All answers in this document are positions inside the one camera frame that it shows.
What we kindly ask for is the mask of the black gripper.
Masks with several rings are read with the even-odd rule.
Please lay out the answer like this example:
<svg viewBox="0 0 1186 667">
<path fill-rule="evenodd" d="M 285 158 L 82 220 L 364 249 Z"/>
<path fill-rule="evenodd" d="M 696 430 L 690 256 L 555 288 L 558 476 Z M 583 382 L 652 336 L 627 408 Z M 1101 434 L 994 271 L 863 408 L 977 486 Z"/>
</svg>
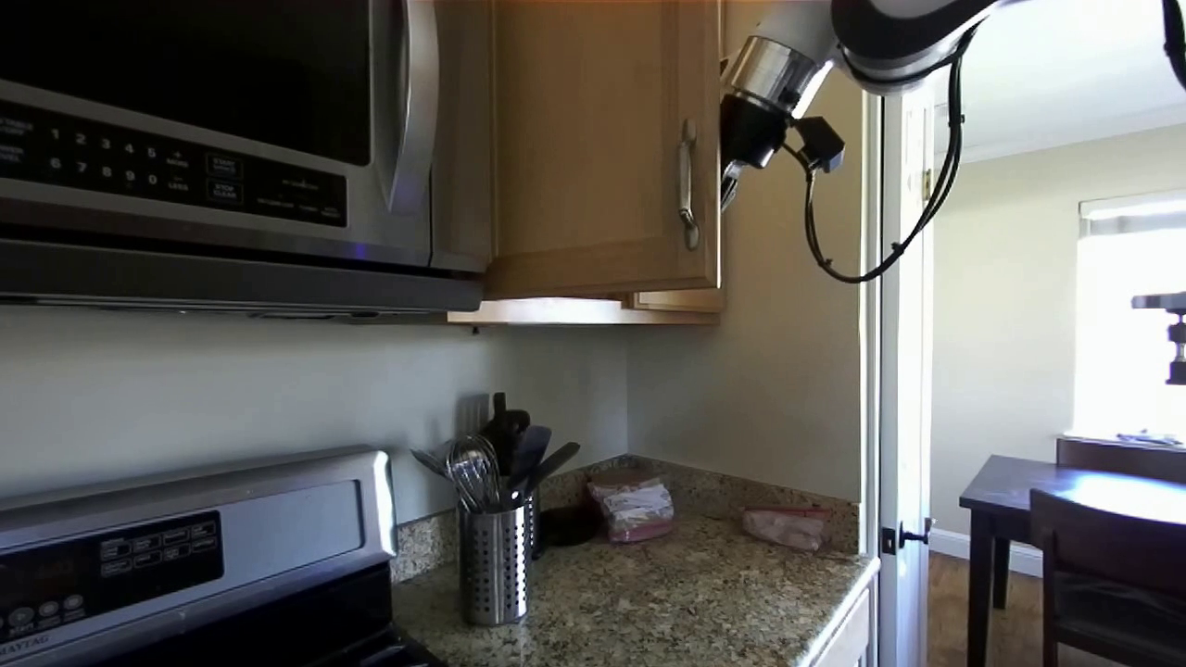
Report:
<svg viewBox="0 0 1186 667">
<path fill-rule="evenodd" d="M 718 103 L 718 205 L 730 207 L 743 170 L 762 170 L 785 141 L 785 116 L 743 95 Z"/>
</svg>

